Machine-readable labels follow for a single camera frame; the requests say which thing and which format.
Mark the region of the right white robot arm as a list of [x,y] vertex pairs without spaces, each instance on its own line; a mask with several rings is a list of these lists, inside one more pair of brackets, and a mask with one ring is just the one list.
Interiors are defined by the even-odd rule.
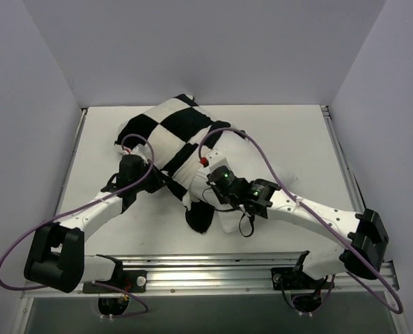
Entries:
[[299,256],[292,273],[300,287],[343,272],[377,279],[389,243],[377,212],[350,212],[321,205],[300,198],[277,183],[236,177],[226,166],[208,174],[208,184],[220,203],[229,204],[250,218],[291,223],[335,243],[329,250],[306,250]]

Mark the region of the black white checkered pillowcase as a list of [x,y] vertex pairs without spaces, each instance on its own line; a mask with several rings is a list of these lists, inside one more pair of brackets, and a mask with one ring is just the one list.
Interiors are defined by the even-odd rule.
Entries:
[[133,150],[145,142],[127,135],[144,137],[155,152],[156,169],[164,175],[169,191],[185,206],[188,226],[195,232],[207,232],[214,209],[202,201],[195,202],[189,190],[201,167],[198,145],[212,130],[230,127],[201,108],[191,95],[180,94],[131,118],[119,129],[114,142],[117,149]]

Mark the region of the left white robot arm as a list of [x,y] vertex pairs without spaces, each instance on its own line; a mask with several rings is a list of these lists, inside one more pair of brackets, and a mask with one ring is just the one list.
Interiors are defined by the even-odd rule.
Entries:
[[103,225],[123,214],[141,191],[154,193],[166,184],[164,175],[142,157],[121,158],[96,197],[82,209],[38,228],[24,267],[24,277],[61,292],[83,284],[100,284],[108,292],[126,287],[123,263],[109,255],[87,255],[85,243]]

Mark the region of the aluminium front frame rail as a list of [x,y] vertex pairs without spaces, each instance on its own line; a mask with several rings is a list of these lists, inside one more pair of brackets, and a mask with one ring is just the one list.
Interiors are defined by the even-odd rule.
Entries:
[[275,294],[271,270],[291,267],[299,253],[122,256],[127,271],[147,271],[139,296]]

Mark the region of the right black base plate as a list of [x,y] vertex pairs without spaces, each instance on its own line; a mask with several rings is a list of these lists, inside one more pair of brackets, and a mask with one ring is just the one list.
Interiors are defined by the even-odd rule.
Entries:
[[271,268],[272,286],[274,290],[319,290],[334,287],[327,278],[314,280],[299,269],[293,267]]

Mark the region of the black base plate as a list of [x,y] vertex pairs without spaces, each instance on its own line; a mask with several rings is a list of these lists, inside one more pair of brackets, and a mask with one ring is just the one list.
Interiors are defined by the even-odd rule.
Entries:
[[274,290],[319,290],[334,287],[327,278],[314,280],[299,269],[293,267],[271,268],[272,286]]
[[85,294],[109,294],[118,292],[143,293],[146,291],[147,271],[145,270],[127,270],[115,273],[112,278],[100,285],[93,283],[84,283],[82,292]]

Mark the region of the aluminium side rail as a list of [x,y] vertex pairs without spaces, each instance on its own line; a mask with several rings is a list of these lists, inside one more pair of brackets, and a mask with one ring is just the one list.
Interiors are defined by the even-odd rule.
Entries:
[[341,174],[343,177],[343,181],[345,183],[346,191],[348,192],[348,196],[350,199],[350,203],[352,205],[351,211],[363,213],[366,206],[359,189],[359,185],[357,183],[356,177],[349,166],[348,160],[345,156],[343,148],[337,138],[332,118],[330,115],[329,107],[328,106],[320,106],[320,110],[322,112],[323,119],[325,121],[325,125],[327,127],[327,131],[329,133],[330,140],[332,142],[336,159],[338,161],[339,167],[341,169]]
[[62,183],[62,186],[61,186],[61,191],[59,193],[59,199],[58,199],[58,202],[57,202],[56,207],[55,207],[55,212],[54,212],[55,214],[58,214],[61,210],[61,206],[62,206],[62,203],[63,203],[63,198],[64,198],[64,195],[65,195],[65,190],[66,190],[66,187],[67,187],[67,184],[68,184],[68,180],[70,178],[72,165],[73,165],[73,162],[74,162],[74,159],[75,159],[75,155],[77,153],[77,148],[78,148],[79,141],[80,141],[80,138],[81,138],[81,133],[82,133],[83,128],[84,128],[84,123],[86,121],[87,113],[88,113],[88,108],[82,108],[81,109],[81,117],[79,119],[79,123],[78,123],[77,130],[76,130],[76,133],[75,133],[74,141],[73,141],[73,144],[72,144],[72,151],[71,151],[71,154],[70,154],[70,160],[69,160],[69,163],[68,163],[66,171],[65,171],[65,176],[64,176],[63,183]]

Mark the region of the right aluminium side rail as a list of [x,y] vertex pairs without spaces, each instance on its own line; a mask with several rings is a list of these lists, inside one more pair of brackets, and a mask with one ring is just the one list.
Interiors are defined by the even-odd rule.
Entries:
[[351,211],[363,213],[366,206],[359,189],[359,185],[357,183],[356,177],[349,166],[348,160],[345,156],[343,148],[337,138],[332,118],[330,115],[329,107],[328,106],[320,106],[320,110],[322,112],[323,119],[325,121],[325,125],[327,127],[327,131],[329,133],[330,140],[332,142],[336,159],[338,161],[339,167],[341,169],[341,174],[343,177],[343,181],[345,183],[346,191],[348,192],[348,196],[350,199],[350,203],[352,205]]

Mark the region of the white pillow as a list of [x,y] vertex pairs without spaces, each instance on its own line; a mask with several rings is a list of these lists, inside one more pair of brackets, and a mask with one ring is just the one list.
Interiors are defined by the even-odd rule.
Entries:
[[[275,181],[257,149],[236,133],[222,132],[220,139],[215,145],[215,149],[225,156],[230,169],[237,177],[243,177],[248,181],[255,179],[264,179],[270,182]],[[209,170],[207,168],[199,169],[191,183],[189,192],[195,198],[206,200],[221,211],[228,209],[228,205],[219,203],[214,192],[210,190],[206,184],[208,173]],[[217,220],[225,233],[236,232],[239,225],[242,226],[243,232],[247,232],[249,229],[249,221],[247,219],[241,220],[241,213],[218,212],[217,216]]]

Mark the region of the left aluminium side rail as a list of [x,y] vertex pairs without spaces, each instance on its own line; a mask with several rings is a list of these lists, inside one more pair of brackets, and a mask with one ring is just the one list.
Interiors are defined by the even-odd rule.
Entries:
[[65,190],[66,190],[66,187],[67,187],[67,184],[68,184],[68,180],[70,178],[72,165],[73,165],[73,162],[74,162],[74,159],[75,159],[75,155],[77,153],[77,148],[78,148],[79,141],[80,141],[80,138],[81,138],[81,133],[82,133],[83,128],[84,128],[84,123],[86,121],[87,113],[88,113],[88,108],[82,108],[81,109],[81,117],[79,119],[79,123],[78,123],[77,130],[76,130],[76,133],[75,133],[74,141],[73,141],[73,144],[72,144],[72,151],[71,151],[71,154],[70,154],[70,160],[69,160],[69,163],[68,163],[66,171],[65,171],[65,176],[64,176],[63,183],[62,183],[62,186],[61,186],[61,191],[59,193],[59,199],[58,199],[58,202],[57,202],[56,207],[55,207],[55,212],[54,212],[55,214],[58,214],[61,210],[61,206],[62,206],[62,203],[63,203],[63,198],[64,198],[64,195],[65,195]]

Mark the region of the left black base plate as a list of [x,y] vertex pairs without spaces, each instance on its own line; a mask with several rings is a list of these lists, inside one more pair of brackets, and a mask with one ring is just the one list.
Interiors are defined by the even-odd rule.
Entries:
[[85,294],[109,294],[118,292],[143,293],[146,291],[147,271],[145,270],[127,270],[115,273],[112,278],[100,285],[93,283],[84,283],[82,292]]

